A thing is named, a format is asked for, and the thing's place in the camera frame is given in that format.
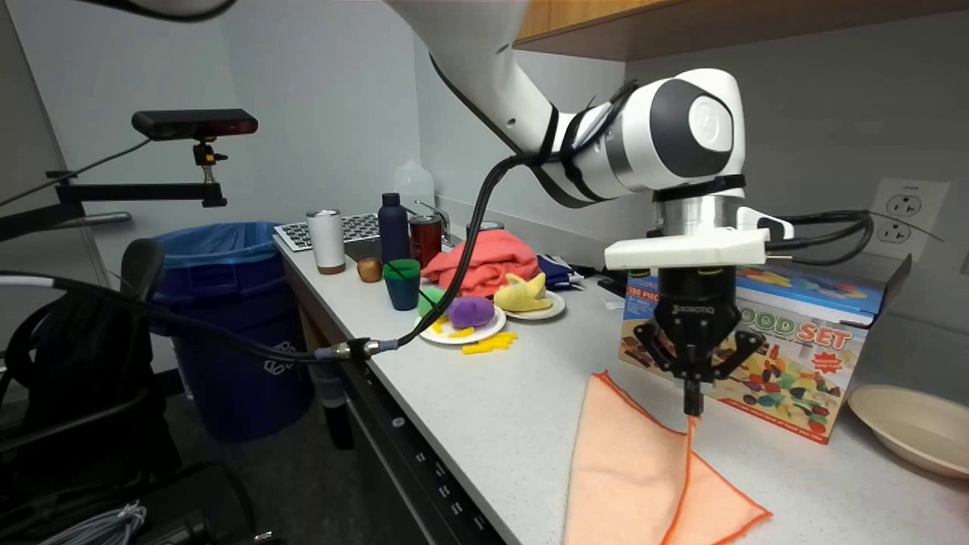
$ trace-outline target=box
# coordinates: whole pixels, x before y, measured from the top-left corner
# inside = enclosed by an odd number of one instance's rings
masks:
[[[631,274],[620,360],[657,369],[632,340],[632,326],[652,322],[653,306],[657,278]],[[736,306],[741,311],[738,331],[759,331],[766,346],[730,379],[714,380],[709,396],[826,446],[869,326],[885,306],[885,289],[759,265],[736,270]],[[730,350],[734,337],[718,349],[714,363]]]

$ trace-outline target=trash bin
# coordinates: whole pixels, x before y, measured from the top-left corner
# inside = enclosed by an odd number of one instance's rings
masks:
[[[209,225],[159,236],[156,306],[209,322],[273,349],[302,349],[273,225]],[[193,405],[217,443],[249,443],[295,423],[312,405],[305,367],[260,360],[224,340],[172,332]]]

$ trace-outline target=round plate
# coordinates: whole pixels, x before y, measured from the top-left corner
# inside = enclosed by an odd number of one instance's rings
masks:
[[[555,289],[544,289],[544,298],[552,298],[548,308],[543,311],[510,311],[510,322],[552,322],[561,318],[566,311],[566,298]]]
[[[482,340],[488,340],[488,337],[498,337],[502,326],[505,326],[505,311],[495,306],[495,318],[488,322],[488,326],[480,326],[480,331],[470,332],[470,337],[457,337],[457,340],[454,340],[454,326],[450,326],[450,322],[445,322],[445,331],[427,326],[427,331],[420,332],[420,340],[427,340],[427,342],[432,342],[432,346],[470,346],[470,342],[482,342]]]
[[[890,384],[857,388],[847,405],[901,461],[935,474],[969,479],[966,405]]]

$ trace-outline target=wall outlet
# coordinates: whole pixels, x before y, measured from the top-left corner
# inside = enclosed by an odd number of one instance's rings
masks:
[[[882,179],[871,216],[871,254],[919,261],[940,222],[949,182]]]

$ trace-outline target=printed box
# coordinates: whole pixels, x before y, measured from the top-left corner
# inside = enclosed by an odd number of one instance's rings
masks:
[[[652,322],[653,302],[657,278],[631,274],[620,358],[652,369],[657,367],[632,340],[632,326]],[[830,443],[882,302],[885,289],[871,285],[792,270],[736,270],[738,326],[759,331],[766,349],[730,379],[714,380],[709,396],[805,438]],[[727,354],[734,354],[734,337],[718,349],[714,363]]]

